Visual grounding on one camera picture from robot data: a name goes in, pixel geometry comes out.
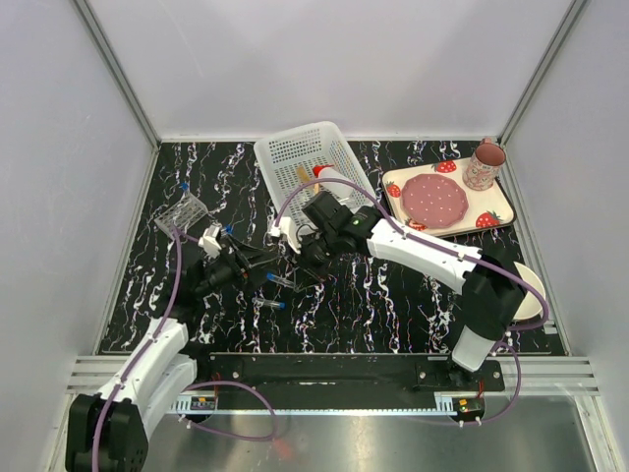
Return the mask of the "clear test tube rack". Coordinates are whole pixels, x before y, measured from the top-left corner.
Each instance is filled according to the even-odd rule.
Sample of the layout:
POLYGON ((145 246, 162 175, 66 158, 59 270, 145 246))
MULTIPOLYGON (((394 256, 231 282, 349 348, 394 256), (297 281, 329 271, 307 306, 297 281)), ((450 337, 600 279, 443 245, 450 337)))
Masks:
POLYGON ((185 191, 182 198, 154 218, 156 226, 171 239, 180 232, 186 232, 207 215, 207 206, 190 191, 185 191))

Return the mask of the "wash bottle red cap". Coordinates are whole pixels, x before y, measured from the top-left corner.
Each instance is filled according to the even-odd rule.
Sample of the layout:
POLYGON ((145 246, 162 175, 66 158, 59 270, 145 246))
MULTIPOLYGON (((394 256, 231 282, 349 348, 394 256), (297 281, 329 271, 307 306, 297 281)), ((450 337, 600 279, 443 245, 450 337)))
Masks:
POLYGON ((353 193, 353 188, 349 185, 350 180, 333 165, 317 165, 313 168, 313 175, 323 189, 339 200, 347 199, 353 193))

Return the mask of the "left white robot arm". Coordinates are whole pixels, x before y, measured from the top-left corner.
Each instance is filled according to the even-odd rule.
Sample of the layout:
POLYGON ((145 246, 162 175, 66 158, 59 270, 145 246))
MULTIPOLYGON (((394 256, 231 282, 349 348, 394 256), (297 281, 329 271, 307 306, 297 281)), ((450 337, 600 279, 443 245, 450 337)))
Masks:
POLYGON ((68 471, 140 471, 149 440, 171 405, 187 388, 211 380, 212 366, 197 356, 189 332, 203 298, 226 285, 257 288, 276 260, 220 232, 202 237, 206 254, 183 266, 182 236, 175 235, 176 263, 167 303, 142 341, 112 378, 72 402, 65 451, 68 471))

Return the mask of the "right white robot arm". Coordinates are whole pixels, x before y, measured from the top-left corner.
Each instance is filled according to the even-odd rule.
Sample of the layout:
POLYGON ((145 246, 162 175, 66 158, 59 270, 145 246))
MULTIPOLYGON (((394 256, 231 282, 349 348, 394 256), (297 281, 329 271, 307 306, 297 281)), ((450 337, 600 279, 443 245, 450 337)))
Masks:
POLYGON ((342 255, 363 254, 432 277, 460 295, 463 328, 446 377, 462 390, 480 380, 483 362, 526 298, 513 261, 403 229, 374 206, 351 210, 327 192, 312 197, 303 214, 314 227, 300 243, 301 259, 310 270, 320 271, 342 255))

